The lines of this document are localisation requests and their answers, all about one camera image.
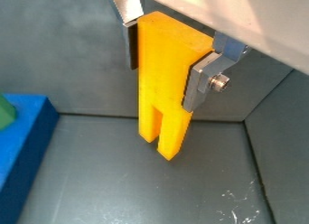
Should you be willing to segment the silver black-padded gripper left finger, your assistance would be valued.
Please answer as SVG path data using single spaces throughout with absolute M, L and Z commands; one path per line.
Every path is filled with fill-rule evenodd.
M 139 66 L 138 19 L 143 16 L 140 0 L 110 0 L 114 7 L 126 43 L 127 63 L 131 70 Z

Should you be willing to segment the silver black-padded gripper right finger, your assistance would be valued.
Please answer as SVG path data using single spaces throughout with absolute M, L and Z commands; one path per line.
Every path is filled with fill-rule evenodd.
M 193 112 L 213 90 L 222 92 L 229 85 L 223 71 L 249 53 L 251 48 L 226 34 L 215 32 L 213 50 L 190 67 L 182 107 Z

